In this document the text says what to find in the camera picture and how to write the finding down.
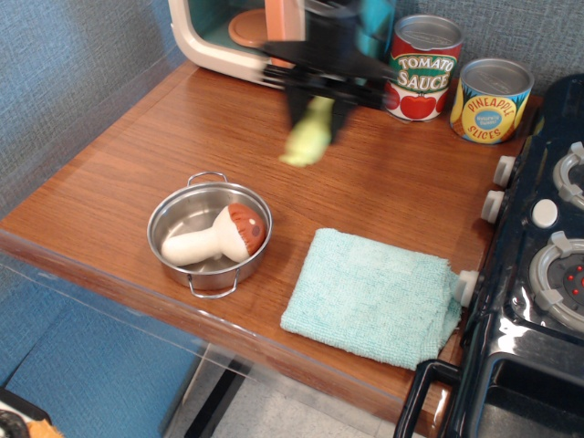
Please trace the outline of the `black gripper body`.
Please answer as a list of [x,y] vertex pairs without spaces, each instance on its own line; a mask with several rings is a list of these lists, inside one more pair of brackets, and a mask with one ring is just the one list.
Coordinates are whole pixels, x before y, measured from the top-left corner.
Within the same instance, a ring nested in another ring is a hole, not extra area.
[[304,40],[268,41],[262,51],[292,66],[266,67],[265,81],[310,88],[315,97],[355,100],[358,105],[378,109],[385,83],[396,72],[357,46],[356,17],[311,17]]

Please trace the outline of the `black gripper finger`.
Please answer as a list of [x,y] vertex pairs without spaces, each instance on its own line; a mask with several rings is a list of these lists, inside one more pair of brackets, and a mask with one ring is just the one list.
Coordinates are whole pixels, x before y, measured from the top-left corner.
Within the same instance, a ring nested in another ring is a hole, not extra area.
[[314,95],[310,88],[298,85],[285,85],[285,94],[290,126],[294,128],[303,119]]
[[358,106],[355,100],[335,99],[331,109],[330,143],[334,144],[350,113]]

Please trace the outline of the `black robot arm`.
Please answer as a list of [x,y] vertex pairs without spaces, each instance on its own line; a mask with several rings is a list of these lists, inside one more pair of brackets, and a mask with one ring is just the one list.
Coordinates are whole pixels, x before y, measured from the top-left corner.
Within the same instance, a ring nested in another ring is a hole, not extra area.
[[398,73],[388,64],[361,53],[357,46],[359,1],[306,1],[307,35],[303,41],[268,41],[261,50],[290,63],[290,68],[268,65],[264,82],[281,86],[287,95],[291,124],[297,125],[315,97],[333,100],[331,139],[357,106],[379,110],[385,84]]

